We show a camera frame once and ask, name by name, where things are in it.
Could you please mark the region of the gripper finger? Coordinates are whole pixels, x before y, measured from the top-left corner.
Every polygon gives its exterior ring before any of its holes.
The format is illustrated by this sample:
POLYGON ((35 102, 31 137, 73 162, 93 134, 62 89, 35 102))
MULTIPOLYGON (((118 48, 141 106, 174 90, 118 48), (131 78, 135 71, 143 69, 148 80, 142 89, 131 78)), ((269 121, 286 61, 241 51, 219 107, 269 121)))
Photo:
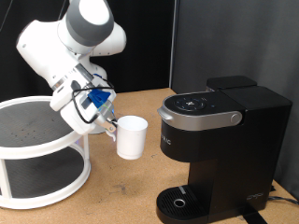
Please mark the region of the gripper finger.
POLYGON ((108 109, 101 109, 96 113, 95 123, 109 132, 115 132, 117 129, 117 120, 114 113, 108 109))

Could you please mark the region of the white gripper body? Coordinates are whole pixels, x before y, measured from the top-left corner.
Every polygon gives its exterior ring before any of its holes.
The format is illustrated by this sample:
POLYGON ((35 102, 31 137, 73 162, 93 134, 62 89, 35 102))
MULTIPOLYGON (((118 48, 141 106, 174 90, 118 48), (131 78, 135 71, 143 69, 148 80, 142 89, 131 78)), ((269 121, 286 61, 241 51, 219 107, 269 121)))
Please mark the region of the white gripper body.
POLYGON ((101 109, 113 112, 111 87, 85 87, 72 84, 63 91, 60 113, 64 121, 77 133, 90 133, 97 125, 96 113, 101 109))

